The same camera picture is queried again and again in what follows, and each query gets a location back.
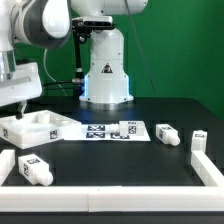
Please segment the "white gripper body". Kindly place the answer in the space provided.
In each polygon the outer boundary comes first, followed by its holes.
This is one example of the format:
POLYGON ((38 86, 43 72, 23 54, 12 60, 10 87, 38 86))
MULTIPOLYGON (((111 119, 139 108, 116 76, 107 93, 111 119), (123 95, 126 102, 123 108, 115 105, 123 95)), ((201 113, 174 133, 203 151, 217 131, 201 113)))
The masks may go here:
POLYGON ((41 93, 38 65, 18 65, 12 79, 0 81, 0 107, 39 97, 41 93))

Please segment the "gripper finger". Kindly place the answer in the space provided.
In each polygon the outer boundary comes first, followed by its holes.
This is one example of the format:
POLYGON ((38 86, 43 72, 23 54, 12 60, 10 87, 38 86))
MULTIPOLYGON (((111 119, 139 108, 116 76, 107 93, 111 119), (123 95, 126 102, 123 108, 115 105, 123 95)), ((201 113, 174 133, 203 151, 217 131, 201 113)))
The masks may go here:
POLYGON ((20 120, 24 117, 26 107, 27 107, 27 102, 26 101, 21 101, 21 102, 18 103, 17 111, 16 111, 16 118, 18 120, 20 120))

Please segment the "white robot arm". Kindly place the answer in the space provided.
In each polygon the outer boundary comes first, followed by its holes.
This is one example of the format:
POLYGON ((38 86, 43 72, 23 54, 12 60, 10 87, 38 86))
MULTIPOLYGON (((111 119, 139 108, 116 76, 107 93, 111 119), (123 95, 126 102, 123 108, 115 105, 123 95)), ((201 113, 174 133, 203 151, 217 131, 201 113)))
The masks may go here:
POLYGON ((101 110, 129 103, 129 77, 123 69, 124 38, 115 15, 142 12, 148 0, 0 0, 0 107, 16 103, 17 116, 27 101, 41 95, 35 62, 18 65, 15 43, 43 48, 74 40, 80 101, 101 110))

